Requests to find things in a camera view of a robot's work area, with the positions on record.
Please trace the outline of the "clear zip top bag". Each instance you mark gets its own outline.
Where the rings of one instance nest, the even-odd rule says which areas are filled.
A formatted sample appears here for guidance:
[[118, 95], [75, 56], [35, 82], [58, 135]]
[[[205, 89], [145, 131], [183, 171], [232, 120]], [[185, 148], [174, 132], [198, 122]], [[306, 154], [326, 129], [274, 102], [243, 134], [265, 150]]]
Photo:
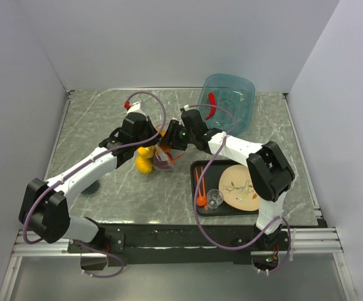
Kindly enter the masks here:
[[165, 153], [160, 147], [159, 142], [156, 145], [153, 145], [155, 147], [155, 154], [154, 156], [160, 157], [162, 160], [169, 161], [173, 166], [177, 160], [179, 160], [184, 154], [185, 150], [177, 150], [177, 149], [171, 149], [170, 153]]

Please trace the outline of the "red fake chili pepper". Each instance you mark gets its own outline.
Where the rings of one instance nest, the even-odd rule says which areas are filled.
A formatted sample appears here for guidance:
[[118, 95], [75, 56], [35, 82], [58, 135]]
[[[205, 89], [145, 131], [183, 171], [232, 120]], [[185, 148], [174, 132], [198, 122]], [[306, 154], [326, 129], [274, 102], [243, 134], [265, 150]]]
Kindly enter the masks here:
[[209, 113], [206, 116], [206, 120], [209, 120], [210, 118], [212, 118], [216, 112], [216, 98], [214, 96], [213, 92], [209, 92], [208, 93], [208, 100], [209, 100], [209, 104], [211, 105], [211, 109], [209, 111]]

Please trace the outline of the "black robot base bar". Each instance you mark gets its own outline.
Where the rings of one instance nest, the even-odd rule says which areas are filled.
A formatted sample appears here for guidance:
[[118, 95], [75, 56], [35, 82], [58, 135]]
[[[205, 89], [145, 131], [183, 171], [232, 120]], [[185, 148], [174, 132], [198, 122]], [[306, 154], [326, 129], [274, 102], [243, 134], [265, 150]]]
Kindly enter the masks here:
[[[238, 251], [217, 248], [205, 239], [196, 225], [101, 224], [110, 252], [125, 265], [173, 263], [222, 263], [250, 265], [251, 252], [287, 251], [286, 231], [263, 235], [251, 246]], [[259, 234], [250, 225], [207, 225], [206, 233], [225, 246], [242, 246]]]

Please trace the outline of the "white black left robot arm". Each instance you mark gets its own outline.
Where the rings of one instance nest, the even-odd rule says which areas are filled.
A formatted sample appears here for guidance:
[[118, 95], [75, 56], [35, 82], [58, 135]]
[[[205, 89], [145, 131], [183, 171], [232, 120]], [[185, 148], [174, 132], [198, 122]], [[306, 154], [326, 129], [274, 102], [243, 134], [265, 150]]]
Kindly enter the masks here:
[[47, 243], [68, 238], [82, 241], [92, 252], [101, 250], [104, 229], [90, 218], [70, 216], [70, 204], [103, 175], [133, 158], [139, 146], [158, 141], [159, 134], [149, 117], [136, 112], [127, 114], [122, 126], [82, 161], [47, 181], [33, 179], [28, 183], [19, 212], [23, 229], [34, 231]]

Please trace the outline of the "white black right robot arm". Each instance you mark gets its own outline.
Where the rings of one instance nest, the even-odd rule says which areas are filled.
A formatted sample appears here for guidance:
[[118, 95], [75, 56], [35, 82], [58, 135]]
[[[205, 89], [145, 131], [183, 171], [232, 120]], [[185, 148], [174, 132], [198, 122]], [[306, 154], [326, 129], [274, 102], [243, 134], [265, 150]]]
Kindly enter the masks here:
[[253, 189], [260, 198], [255, 243], [269, 250], [277, 241], [276, 231], [281, 225], [282, 206], [295, 173], [276, 142], [249, 142], [217, 129], [208, 128], [195, 105], [181, 109], [181, 121], [171, 120], [162, 146], [179, 151], [189, 144], [197, 150], [216, 154], [248, 168]]

